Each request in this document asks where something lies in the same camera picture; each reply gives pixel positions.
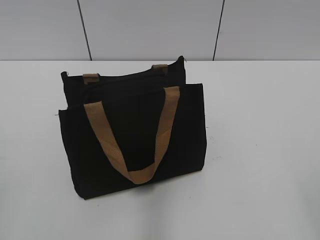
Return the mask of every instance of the black fabric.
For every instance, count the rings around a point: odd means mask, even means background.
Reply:
[[[130,93],[153,89],[155,85],[162,87],[180,86],[186,84],[185,58],[180,56],[176,62],[168,65],[168,72],[151,68],[138,73],[124,76],[99,76],[99,82],[84,84],[83,76],[68,76],[61,73],[63,90],[68,107],[83,103],[100,101],[103,95],[111,99]]]
[[[67,110],[59,111],[71,177],[80,197],[90,199],[203,168],[207,147],[203,85],[185,84],[185,77],[178,76],[178,80],[181,79],[179,84],[174,84],[179,86],[180,98],[168,149],[153,178],[144,184],[132,183],[112,167],[90,125],[83,103],[77,102]],[[79,96],[84,102],[102,101],[126,166],[129,171],[136,171],[154,162],[155,139],[165,102],[163,88],[167,83],[165,78],[162,82],[156,80],[154,85],[146,84],[140,77],[131,80],[127,81],[128,84],[100,82],[99,87],[92,88],[93,91],[87,88],[85,94],[82,92],[71,97],[68,91],[65,94],[71,102],[79,101]]]

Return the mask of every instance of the white surface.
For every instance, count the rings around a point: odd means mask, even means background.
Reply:
[[[212,60],[223,0],[80,0],[93,60]]]
[[[89,60],[77,1],[0,2],[0,60]]]
[[[319,0],[226,0],[216,60],[320,60]]]
[[[205,91],[203,171],[78,197],[54,116],[60,72],[154,63],[0,62],[0,239],[319,240],[320,61],[188,61]]]

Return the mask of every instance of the white table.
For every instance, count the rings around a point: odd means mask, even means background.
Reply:
[[[83,200],[58,109],[60,72],[123,75],[153,61],[0,62],[1,240],[319,240],[320,61],[194,62],[202,172]]]

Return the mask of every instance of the panel seam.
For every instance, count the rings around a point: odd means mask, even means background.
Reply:
[[[212,61],[215,60],[216,57],[216,51],[217,51],[217,44],[218,44],[218,38],[220,34],[220,26],[221,26],[221,20],[222,20],[222,15],[224,13],[224,8],[225,8],[225,0],[222,2],[222,8],[221,8],[221,13],[220,13],[220,20],[219,20],[219,26],[218,26],[218,31],[216,33],[216,39],[215,39],[215,45],[214,45],[214,52],[213,52],[213,58]]]
[[[76,0],[76,2],[77,2],[77,4],[78,4],[78,9],[79,9],[79,13],[80,13],[80,18],[81,18],[83,33],[84,33],[85,42],[86,42],[86,48],[87,48],[88,53],[89,53],[90,61],[92,61],[91,51],[90,51],[90,47],[89,47],[89,42],[88,42],[87,32],[86,32],[86,28],[85,28],[84,18],[83,18],[83,16],[82,16],[82,11],[81,11],[81,7],[80,7],[80,2],[79,2],[79,0]]]

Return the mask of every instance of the canvas bag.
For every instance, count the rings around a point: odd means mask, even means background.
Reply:
[[[179,59],[173,64],[179,65]],[[153,66],[147,76],[143,72],[94,80],[82,86],[78,97],[70,98],[65,91],[74,105],[59,111],[61,135],[80,197],[90,199],[203,168],[203,86],[185,84],[183,57],[183,67],[175,69],[171,82],[168,66]]]

